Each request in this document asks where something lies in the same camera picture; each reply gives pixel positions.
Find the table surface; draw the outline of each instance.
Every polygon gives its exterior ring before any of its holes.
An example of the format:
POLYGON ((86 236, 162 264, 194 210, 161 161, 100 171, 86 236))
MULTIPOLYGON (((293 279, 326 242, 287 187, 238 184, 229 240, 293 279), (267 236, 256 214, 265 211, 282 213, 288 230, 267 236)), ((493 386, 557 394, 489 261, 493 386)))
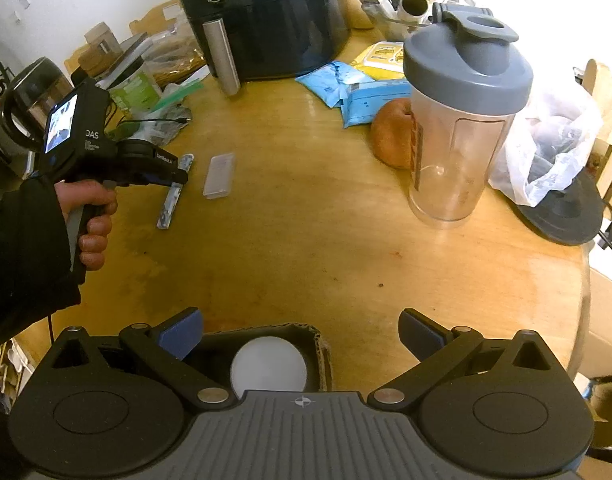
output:
MULTIPOLYGON (((340 59, 378 39, 355 34, 340 59)), ((588 273, 581 248, 543 240, 489 188, 466 225, 422 224, 408 173, 372 156, 369 127, 342 129, 339 110, 293 80, 227 98, 209 77, 186 101, 193 122, 166 149, 195 163, 170 229, 155 227, 165 188, 119 189, 106 266, 88 274, 80 306, 53 316, 57 332, 117 334, 187 306, 208 332, 308 323, 330 345, 336 389, 366 394, 416 362, 397 333, 413 307, 492 338, 535 329, 568 364, 588 273), (208 163, 227 152, 232 192, 206 200, 208 163)), ((41 354, 46 324, 29 333, 41 354)))

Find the black pot lid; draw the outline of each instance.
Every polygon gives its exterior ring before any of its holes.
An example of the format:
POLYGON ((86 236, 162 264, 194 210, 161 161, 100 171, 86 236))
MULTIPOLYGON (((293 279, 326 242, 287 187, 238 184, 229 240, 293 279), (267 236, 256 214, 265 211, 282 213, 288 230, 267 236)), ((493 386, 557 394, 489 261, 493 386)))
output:
POLYGON ((549 191, 535 207, 516 208, 538 234, 564 245, 581 245, 595 238, 604 214, 602 197, 586 170, 564 191, 549 191))

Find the small clear plastic box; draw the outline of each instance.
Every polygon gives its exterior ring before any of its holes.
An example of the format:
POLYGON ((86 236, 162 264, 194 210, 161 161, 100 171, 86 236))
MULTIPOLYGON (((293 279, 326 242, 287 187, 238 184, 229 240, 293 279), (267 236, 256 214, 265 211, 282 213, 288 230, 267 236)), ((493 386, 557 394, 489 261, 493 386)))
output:
POLYGON ((208 200, 230 195, 234 166, 234 153, 216 155, 211 159, 204 184, 204 196, 208 200))

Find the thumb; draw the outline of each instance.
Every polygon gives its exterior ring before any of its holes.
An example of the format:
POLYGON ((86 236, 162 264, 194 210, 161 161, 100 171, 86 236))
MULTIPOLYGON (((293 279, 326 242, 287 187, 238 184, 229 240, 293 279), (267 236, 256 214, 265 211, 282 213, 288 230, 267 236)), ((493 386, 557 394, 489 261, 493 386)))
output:
POLYGON ((55 193, 65 217, 80 206, 107 205, 116 199, 115 191, 106 189, 96 180, 82 180, 72 184, 59 182, 55 184, 55 193))

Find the human hand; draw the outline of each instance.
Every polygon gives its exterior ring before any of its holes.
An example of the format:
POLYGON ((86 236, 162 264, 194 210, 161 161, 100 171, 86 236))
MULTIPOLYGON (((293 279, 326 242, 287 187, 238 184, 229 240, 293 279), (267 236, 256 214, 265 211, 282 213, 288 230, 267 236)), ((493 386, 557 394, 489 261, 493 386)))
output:
POLYGON ((55 184, 57 200, 64 215, 64 221, 68 220, 71 211, 80 206, 103 205, 104 214, 91 218, 86 224, 88 234, 80 236, 80 260, 88 270, 99 270, 104 266, 104 255, 102 254, 108 245, 106 238, 113 225, 111 215, 117 211, 117 200, 115 191, 106 189, 95 180, 82 180, 73 184, 59 182, 55 184))

